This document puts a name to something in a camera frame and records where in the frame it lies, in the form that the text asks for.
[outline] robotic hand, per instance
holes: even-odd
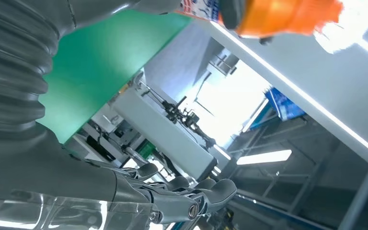
[[[78,159],[36,122],[45,113],[38,101],[47,92],[43,75],[63,36],[122,10],[164,14],[180,2],[0,0],[0,229],[141,230],[149,220],[215,211],[235,194],[229,180],[194,189],[145,184],[153,166],[115,169]]]

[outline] bottle label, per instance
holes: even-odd
[[[178,13],[217,22],[219,19],[218,0],[181,0]]]

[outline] green component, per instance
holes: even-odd
[[[153,154],[153,151],[156,149],[156,146],[154,146],[150,141],[145,140],[143,143],[139,146],[137,152],[140,154],[144,159],[147,159],[151,154]]]
[[[45,76],[46,116],[38,122],[65,143],[190,21],[125,11],[64,37]]]

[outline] orange bottle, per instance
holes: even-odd
[[[181,6],[179,13],[220,22],[242,37],[311,35],[337,23],[343,9],[339,0],[182,0]]]

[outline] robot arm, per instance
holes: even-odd
[[[51,71],[51,58],[56,54],[63,35],[124,9],[164,13],[172,11],[179,2],[0,0],[0,214],[4,213],[4,209],[10,209],[7,206],[20,203],[10,201],[14,194],[26,194],[22,202],[35,204],[35,198],[41,202],[40,206],[31,205],[40,207],[40,215],[34,227],[47,224],[44,222],[44,215],[47,214],[45,207],[49,205],[48,210],[54,210],[50,202],[61,201],[63,205],[70,199],[73,201],[68,204],[68,208],[73,209],[81,207],[76,205],[81,200],[96,200],[101,213],[128,203],[155,204],[160,210],[159,217],[151,215],[145,220],[167,223],[193,219],[196,215],[213,211],[213,207],[221,207],[236,192],[230,182],[217,185],[224,183],[229,186],[231,193],[226,190],[221,192],[218,186],[183,194],[134,183],[132,177],[143,180],[148,177],[146,173],[152,172],[154,168],[113,170],[93,161],[78,159],[62,148],[51,130],[36,122],[45,112],[38,101],[38,96],[47,92],[43,75]],[[51,197],[49,203],[45,201],[46,196]],[[0,227],[28,227],[21,224],[23,216],[17,213],[13,212],[10,218],[1,215]],[[61,216],[64,212],[51,214],[53,216],[47,218]]]

